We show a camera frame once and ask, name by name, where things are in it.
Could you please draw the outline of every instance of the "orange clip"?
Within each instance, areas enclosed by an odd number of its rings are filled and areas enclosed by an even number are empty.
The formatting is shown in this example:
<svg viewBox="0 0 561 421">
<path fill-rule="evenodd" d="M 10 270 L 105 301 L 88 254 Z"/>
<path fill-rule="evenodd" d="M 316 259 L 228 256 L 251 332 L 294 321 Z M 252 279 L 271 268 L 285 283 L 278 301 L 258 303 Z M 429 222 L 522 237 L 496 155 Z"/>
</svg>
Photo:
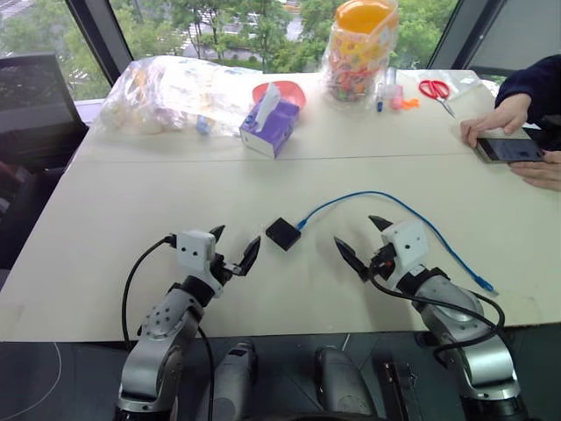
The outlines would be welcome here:
<svg viewBox="0 0 561 421">
<path fill-rule="evenodd" d="M 411 110 L 412 108 L 419 108 L 420 104 L 419 104 L 419 99 L 418 98 L 413 98 L 413 99 L 409 99 L 409 100 L 402 100 L 401 101 L 401 109 L 402 110 Z"/>
</svg>

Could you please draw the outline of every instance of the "orange lid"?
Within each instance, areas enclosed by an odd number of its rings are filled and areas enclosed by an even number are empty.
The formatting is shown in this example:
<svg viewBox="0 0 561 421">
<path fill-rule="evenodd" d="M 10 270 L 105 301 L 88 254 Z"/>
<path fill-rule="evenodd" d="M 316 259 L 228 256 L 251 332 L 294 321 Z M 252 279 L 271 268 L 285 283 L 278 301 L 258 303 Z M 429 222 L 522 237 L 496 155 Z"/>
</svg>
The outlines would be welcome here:
<svg viewBox="0 0 561 421">
<path fill-rule="evenodd" d="M 392 0 L 349 0 L 337 8 L 335 18 L 346 31 L 370 33 L 395 7 Z"/>
</svg>

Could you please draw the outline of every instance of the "white table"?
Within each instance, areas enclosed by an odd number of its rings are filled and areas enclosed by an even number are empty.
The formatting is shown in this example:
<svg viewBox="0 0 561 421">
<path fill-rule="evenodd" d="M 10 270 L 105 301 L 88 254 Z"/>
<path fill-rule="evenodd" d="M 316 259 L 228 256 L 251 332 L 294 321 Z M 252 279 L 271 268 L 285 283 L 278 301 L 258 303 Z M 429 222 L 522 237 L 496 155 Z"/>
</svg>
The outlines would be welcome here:
<svg viewBox="0 0 561 421">
<path fill-rule="evenodd" d="M 132 137 L 94 127 L 0 292 L 0 339 L 121 339 L 121 294 L 139 255 L 168 232 L 220 224 L 227 229 L 217 250 L 230 260 L 254 236 L 263 241 L 249 276 L 234 278 L 207 308 L 209 335 L 422 329 L 408 303 L 363 284 L 332 241 L 337 235 L 371 257 L 380 239 L 366 217 L 411 218 L 397 205 L 361 197 L 334 206 L 310 221 L 288 253 L 263 235 L 278 216 L 297 222 L 360 189 L 385 190 L 431 219 L 500 291 L 509 325 L 561 321 L 559 194 L 481 163 L 453 136 L 458 122 L 438 103 L 422 98 L 420 110 L 371 112 L 351 124 L 337 113 L 326 119 L 328 111 L 314 105 L 313 75 L 280 78 L 304 84 L 311 101 L 306 125 L 277 161 L 238 139 Z M 414 82 L 403 81 L 413 96 Z M 451 106 L 462 118 L 490 109 L 492 98 L 475 89 Z M 428 264 L 480 292 L 432 234 Z M 178 281 L 171 249 L 146 260 L 131 288 L 132 332 Z"/>
</svg>

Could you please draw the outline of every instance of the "clear plastic bag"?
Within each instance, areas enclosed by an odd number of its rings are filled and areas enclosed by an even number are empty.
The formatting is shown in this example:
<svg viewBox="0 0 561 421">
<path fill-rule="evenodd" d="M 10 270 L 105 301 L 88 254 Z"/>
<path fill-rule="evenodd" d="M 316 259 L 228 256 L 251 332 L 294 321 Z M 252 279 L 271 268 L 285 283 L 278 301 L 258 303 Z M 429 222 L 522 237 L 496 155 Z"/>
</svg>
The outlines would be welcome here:
<svg viewBox="0 0 561 421">
<path fill-rule="evenodd" d="M 322 74 L 326 91 L 334 99 L 356 102 L 368 97 L 375 86 L 376 75 L 383 74 L 387 67 L 397 43 L 399 15 L 395 0 L 386 0 L 386 3 L 392 12 L 370 33 L 345 30 L 337 21 L 331 27 Z"/>
<path fill-rule="evenodd" d="M 450 88 L 449 101 L 461 97 L 482 83 L 481 79 L 473 72 L 470 72 L 470 75 L 466 75 L 464 72 L 429 69 L 410 72 L 410 75 L 415 78 L 417 83 L 424 80 L 442 81 L 446 83 Z"/>
<path fill-rule="evenodd" d="M 232 87 L 248 73 L 260 72 L 173 56 L 133 61 L 107 96 L 99 118 L 128 133 L 196 127 L 204 134 L 239 135 L 251 96 Z"/>
</svg>

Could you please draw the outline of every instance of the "purple tissue box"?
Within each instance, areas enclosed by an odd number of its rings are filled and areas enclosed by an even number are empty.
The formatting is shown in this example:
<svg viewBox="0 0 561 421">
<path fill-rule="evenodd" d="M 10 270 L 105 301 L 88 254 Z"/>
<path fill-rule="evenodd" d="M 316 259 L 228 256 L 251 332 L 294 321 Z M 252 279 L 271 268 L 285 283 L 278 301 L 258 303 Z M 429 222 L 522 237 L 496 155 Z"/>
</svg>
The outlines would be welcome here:
<svg viewBox="0 0 561 421">
<path fill-rule="evenodd" d="M 273 112 L 267 117 L 263 129 L 257 132 L 255 118 L 260 106 L 261 101 L 253 107 L 252 112 L 245 118 L 244 123 L 239 127 L 239 133 L 246 146 L 271 158 L 276 158 L 295 128 L 300 107 L 281 99 Z"/>
</svg>

